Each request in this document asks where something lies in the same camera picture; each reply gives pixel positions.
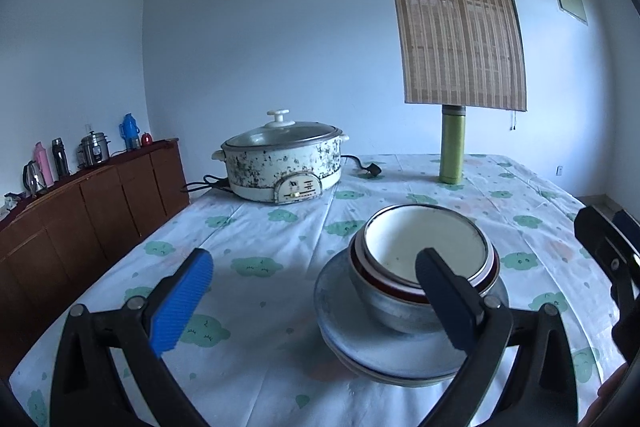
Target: plate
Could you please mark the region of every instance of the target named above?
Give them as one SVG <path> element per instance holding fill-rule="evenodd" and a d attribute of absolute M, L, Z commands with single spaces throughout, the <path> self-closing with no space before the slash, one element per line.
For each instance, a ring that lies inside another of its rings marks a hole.
<path fill-rule="evenodd" d="M 322 268 L 314 289 L 314 305 L 322 336 L 348 359 L 386 377 L 400 380 L 450 378 L 465 360 L 444 330 L 420 335 L 399 333 L 373 320 L 349 278 L 348 251 Z M 498 278 L 489 295 L 509 304 Z"/>
<path fill-rule="evenodd" d="M 435 385 L 437 383 L 440 383 L 441 381 L 450 380 L 451 378 L 455 377 L 455 374 L 450 375 L 449 377 L 436 378 L 431 380 L 409 380 L 406 378 L 402 379 L 388 377 L 387 375 L 383 375 L 382 373 L 378 373 L 377 371 L 360 365 L 355 360 L 351 360 L 343 352 L 341 352 L 337 346 L 332 344 L 329 339 L 325 338 L 324 335 L 322 336 L 322 339 L 324 340 L 324 343 L 327 345 L 327 347 L 334 352 L 334 355 L 337 357 L 337 359 L 342 362 L 342 365 L 344 365 L 344 367 L 346 367 L 352 373 L 358 375 L 359 377 L 368 378 L 369 380 L 377 383 L 398 385 L 400 387 L 428 387 L 430 385 Z"/>

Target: lid knob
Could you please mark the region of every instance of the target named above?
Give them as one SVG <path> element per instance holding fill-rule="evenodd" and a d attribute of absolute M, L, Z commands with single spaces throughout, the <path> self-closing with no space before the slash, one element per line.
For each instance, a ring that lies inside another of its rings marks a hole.
<path fill-rule="evenodd" d="M 284 115 L 288 112 L 289 109 L 267 111 L 267 114 L 273 117 L 273 121 L 265 124 L 265 127 L 286 127 L 295 124 L 293 120 L 284 120 Z"/>

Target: wall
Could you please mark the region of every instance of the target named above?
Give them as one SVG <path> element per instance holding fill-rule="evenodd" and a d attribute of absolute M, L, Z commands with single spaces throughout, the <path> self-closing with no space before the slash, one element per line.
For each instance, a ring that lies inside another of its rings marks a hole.
<path fill-rule="evenodd" d="M 513 157 L 575 195 L 601 194 L 610 156 L 609 48 L 556 0 L 516 0 L 529 112 L 469 108 L 466 151 Z M 404 104 L 394 0 L 145 0 L 145 87 L 154 137 L 180 137 L 186 177 L 223 174 L 210 154 L 289 108 L 341 127 L 350 153 L 434 153 L 440 107 Z M 556 177 L 556 166 L 564 166 Z"/>
<path fill-rule="evenodd" d="M 606 194 L 640 218 L 640 16 L 631 0 L 605 1 L 616 108 Z"/>
<path fill-rule="evenodd" d="M 75 168 L 86 123 L 108 135 L 111 152 L 124 148 L 126 113 L 148 128 L 142 3 L 0 0 L 0 195 L 24 190 L 22 166 L 38 141 L 50 153 L 61 137 Z"/>

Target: black thermos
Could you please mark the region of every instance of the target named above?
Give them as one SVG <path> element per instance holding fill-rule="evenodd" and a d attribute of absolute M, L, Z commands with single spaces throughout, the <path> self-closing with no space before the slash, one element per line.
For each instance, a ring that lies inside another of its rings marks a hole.
<path fill-rule="evenodd" d="M 53 153 L 53 162 L 56 164 L 58 179 L 61 180 L 70 174 L 62 138 L 56 138 L 51 142 L 51 152 Z"/>

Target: bamboo blind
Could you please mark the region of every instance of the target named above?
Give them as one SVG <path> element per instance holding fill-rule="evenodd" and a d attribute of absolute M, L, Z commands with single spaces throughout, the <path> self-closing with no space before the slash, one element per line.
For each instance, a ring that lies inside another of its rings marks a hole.
<path fill-rule="evenodd" d="M 396 0 L 406 103 L 527 110 L 513 0 Z"/>

